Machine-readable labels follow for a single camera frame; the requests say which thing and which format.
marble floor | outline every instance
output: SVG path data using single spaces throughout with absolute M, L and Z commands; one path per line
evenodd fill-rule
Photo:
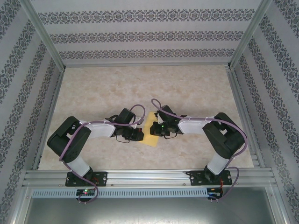
M 242 127 L 222 65 L 67 68 L 47 139 L 69 116 L 101 120 L 135 104 L 144 105 L 147 112 L 155 111 L 152 98 L 169 105 L 176 114 L 209 117 L 224 112 Z M 134 112 L 140 116 L 142 109 Z M 115 138 L 90 139 L 81 152 L 93 169 L 204 168 L 213 154 L 207 137 L 195 134 L 170 140 L 161 137 L 157 147 L 139 142 L 124 144 Z M 249 150 L 231 165 L 253 167 Z M 66 167 L 45 146 L 39 169 Z

patterned wallpaper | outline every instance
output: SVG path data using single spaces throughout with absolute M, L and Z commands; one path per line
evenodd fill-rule
M 60 76 L 16 0 L 0 0 L 0 223 L 31 169 Z
M 235 67 L 263 159 L 273 167 L 291 223 L 299 223 L 298 18 L 298 1 L 273 1 Z
M 66 65 L 228 63 L 259 3 L 32 1 Z

yellow block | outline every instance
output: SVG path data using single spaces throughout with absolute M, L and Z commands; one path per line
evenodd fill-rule
M 150 111 L 148 117 L 146 118 L 144 127 L 142 129 L 142 132 L 144 133 L 144 137 L 143 140 L 140 142 L 149 146 L 156 147 L 159 137 L 150 134 L 150 127 L 152 127 L 154 121 L 157 121 L 155 117 L 155 112 Z

black mounting plate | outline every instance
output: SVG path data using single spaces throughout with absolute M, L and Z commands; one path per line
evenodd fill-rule
M 90 181 L 95 183 L 98 187 L 105 187 L 107 183 L 107 175 L 107 172 L 93 172 Z M 92 187 L 91 184 L 81 180 L 72 172 L 67 173 L 65 185 L 66 187 Z
M 223 185 L 232 185 L 232 179 L 229 170 L 224 170 L 217 181 L 210 183 L 205 178 L 205 172 L 203 170 L 187 171 L 187 175 L 190 176 L 191 186 L 204 186 L 204 185 L 221 185 L 220 179 L 223 181 Z

